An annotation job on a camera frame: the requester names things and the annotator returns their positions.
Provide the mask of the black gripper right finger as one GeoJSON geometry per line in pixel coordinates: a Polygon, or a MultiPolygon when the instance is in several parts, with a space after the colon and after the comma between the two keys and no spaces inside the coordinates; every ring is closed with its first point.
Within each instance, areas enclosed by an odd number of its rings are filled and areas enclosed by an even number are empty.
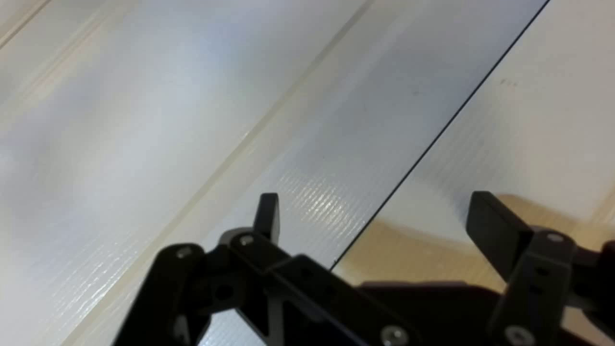
{"type": "Polygon", "coordinates": [[[556,346],[573,277],[573,240],[533,231],[492,192],[471,194],[467,234],[506,281],[489,321],[496,346],[556,346]]]}

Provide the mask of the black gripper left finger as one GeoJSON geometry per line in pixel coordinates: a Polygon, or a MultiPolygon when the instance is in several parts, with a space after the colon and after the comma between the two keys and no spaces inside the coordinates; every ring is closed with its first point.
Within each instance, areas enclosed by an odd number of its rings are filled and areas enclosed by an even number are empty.
{"type": "Polygon", "coordinates": [[[243,250],[256,250],[269,263],[264,244],[279,238],[279,196],[260,196],[252,227],[227,231],[212,252],[181,242],[158,252],[121,323],[114,346],[198,346],[212,317],[235,309],[268,344],[281,346],[269,321],[262,269],[243,250]]]}

